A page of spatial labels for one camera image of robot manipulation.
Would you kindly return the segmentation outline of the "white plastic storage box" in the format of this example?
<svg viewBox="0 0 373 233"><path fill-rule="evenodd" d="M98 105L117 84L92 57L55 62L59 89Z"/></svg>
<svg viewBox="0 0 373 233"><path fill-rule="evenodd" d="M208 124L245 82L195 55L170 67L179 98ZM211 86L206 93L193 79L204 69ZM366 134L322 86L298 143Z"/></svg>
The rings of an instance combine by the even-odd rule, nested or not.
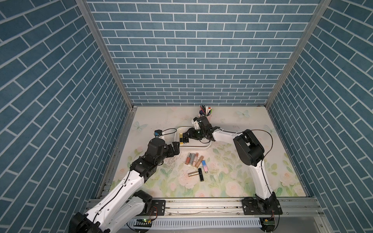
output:
<svg viewBox="0 0 373 233"><path fill-rule="evenodd" d="M183 126L177 128L176 133L174 134L174 141L180 142L180 134L186 133L190 126ZM201 141L199 140L194 140L194 139L189 139L188 143L182 140L180 142L180 148L183 149L190 149L190 150L206 150L208 147L211 146L211 141L207 139L202 139Z"/></svg>

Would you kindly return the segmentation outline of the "gold black lipstick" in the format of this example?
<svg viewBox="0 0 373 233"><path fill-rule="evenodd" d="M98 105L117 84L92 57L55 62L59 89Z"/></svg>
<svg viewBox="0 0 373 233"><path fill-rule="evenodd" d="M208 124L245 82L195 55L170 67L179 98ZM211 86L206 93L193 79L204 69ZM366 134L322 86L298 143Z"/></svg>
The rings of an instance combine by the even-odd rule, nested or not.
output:
<svg viewBox="0 0 373 233"><path fill-rule="evenodd" d="M183 145L183 143L184 143L184 137L183 137L182 133L179 134L179 142L180 142L181 145Z"/></svg>

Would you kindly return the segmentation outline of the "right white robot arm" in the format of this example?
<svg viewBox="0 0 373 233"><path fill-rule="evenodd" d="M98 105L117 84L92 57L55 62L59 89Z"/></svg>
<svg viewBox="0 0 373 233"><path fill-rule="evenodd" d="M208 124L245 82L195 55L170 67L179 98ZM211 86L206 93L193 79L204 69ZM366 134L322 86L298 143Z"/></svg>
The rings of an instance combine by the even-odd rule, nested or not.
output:
<svg viewBox="0 0 373 233"><path fill-rule="evenodd" d="M183 138L234 144L240 160L249 166L255 186L257 211L261 214L281 215L281 206L264 171L265 149L253 131L225 131L218 126L213 127L205 116L194 118L192 123L193 127L183 133Z"/></svg>

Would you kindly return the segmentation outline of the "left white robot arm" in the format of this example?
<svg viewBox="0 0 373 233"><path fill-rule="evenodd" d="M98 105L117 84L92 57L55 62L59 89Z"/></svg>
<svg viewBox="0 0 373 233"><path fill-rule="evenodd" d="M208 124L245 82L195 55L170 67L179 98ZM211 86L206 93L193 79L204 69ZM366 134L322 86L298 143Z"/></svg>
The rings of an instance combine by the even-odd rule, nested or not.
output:
<svg viewBox="0 0 373 233"><path fill-rule="evenodd" d="M116 233L137 215L151 210L153 198L141 187L166 158L180 153L180 143L166 144L161 138L148 143L145 154L135 160L124 179L86 213L76 213L69 223L70 233Z"/></svg>

